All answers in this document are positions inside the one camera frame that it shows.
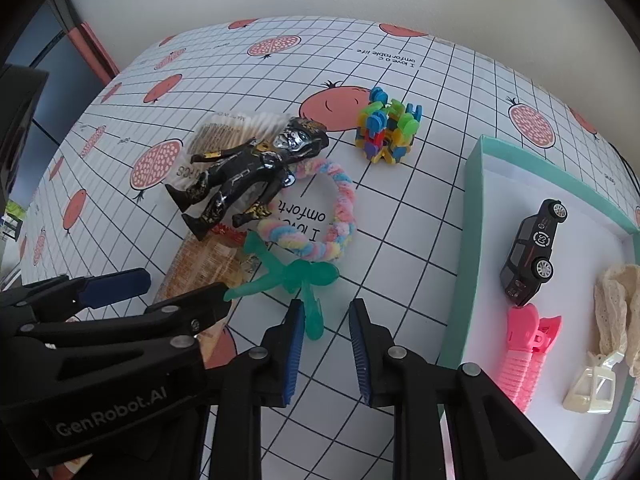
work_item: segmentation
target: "fluffy hair tie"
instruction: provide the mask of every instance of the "fluffy hair tie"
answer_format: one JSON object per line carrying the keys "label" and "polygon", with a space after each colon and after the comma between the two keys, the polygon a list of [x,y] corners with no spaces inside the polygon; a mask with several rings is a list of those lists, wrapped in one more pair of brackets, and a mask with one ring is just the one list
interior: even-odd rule
{"label": "fluffy hair tie", "polygon": [[[328,262],[339,258],[344,248],[356,232],[353,217],[355,186],[340,165],[326,158],[304,160],[292,168],[296,178],[305,178],[324,173],[330,176],[338,187],[338,198],[334,205],[334,219],[327,229],[324,242],[312,242],[305,234],[283,220],[265,218],[258,222],[257,231],[265,242],[274,242],[291,250],[296,256],[311,262]],[[272,209],[277,209],[271,202]]]}

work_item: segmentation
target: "green toy figure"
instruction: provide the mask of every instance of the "green toy figure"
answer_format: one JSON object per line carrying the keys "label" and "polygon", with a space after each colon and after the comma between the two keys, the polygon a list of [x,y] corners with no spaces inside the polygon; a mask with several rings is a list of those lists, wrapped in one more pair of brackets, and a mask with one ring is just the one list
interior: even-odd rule
{"label": "green toy figure", "polygon": [[284,265],[274,254],[269,252],[254,231],[247,233],[244,252],[258,256],[268,272],[252,282],[230,288],[225,294],[225,301],[257,294],[278,285],[282,285],[289,294],[295,294],[300,288],[301,299],[305,305],[306,335],[312,340],[320,339],[324,331],[324,319],[322,318],[320,301],[316,300],[311,285],[331,285],[340,276],[337,267],[328,262],[308,262],[306,260],[295,260],[289,265]]}

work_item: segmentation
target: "black toy car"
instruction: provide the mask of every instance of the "black toy car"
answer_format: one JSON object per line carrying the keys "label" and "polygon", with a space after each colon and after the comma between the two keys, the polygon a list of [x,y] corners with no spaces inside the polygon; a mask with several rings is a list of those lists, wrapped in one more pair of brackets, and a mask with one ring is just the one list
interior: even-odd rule
{"label": "black toy car", "polygon": [[529,303],[542,283],[554,274],[549,261],[556,226],[566,220],[566,208],[559,200],[547,198],[538,214],[520,223],[509,257],[500,272],[506,295],[516,306]]}

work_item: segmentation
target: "action figure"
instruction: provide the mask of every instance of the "action figure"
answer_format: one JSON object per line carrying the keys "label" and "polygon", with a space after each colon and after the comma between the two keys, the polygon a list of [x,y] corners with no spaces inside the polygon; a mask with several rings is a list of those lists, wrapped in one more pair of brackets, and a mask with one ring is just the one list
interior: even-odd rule
{"label": "action figure", "polygon": [[[284,187],[295,183],[289,170],[306,158],[312,158],[329,145],[324,124],[308,119],[292,118],[273,142],[258,142],[255,137],[228,150],[193,155],[191,162],[213,162],[197,181],[185,191],[165,184],[182,218],[195,237],[202,241],[209,229],[217,225],[227,209],[253,184],[265,182],[266,188],[245,212],[233,215],[234,227],[251,220],[267,218],[271,214],[269,202]],[[198,218],[184,213],[191,205],[204,200],[209,191],[220,186]]]}

